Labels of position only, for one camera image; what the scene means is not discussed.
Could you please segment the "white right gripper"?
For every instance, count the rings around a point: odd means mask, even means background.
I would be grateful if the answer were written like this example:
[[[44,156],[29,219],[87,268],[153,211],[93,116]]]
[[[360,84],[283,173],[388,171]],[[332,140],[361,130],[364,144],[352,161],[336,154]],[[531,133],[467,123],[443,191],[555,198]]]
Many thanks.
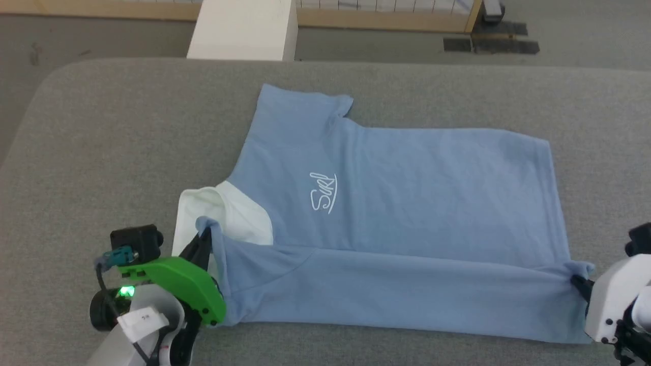
[[[596,282],[574,274],[572,285],[589,305],[585,333],[594,341],[617,341],[616,322],[632,320],[633,330],[650,331],[650,255],[619,260]]]

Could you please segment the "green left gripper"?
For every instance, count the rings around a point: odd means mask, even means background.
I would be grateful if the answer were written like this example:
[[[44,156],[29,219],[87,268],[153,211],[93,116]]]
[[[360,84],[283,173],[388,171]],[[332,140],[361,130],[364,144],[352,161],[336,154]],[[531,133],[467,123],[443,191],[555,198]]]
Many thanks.
[[[201,317],[206,326],[223,324],[226,303],[218,285],[208,273],[212,253],[212,232],[197,233],[178,257],[165,257],[144,264],[119,266],[130,280],[144,280],[167,290]]]

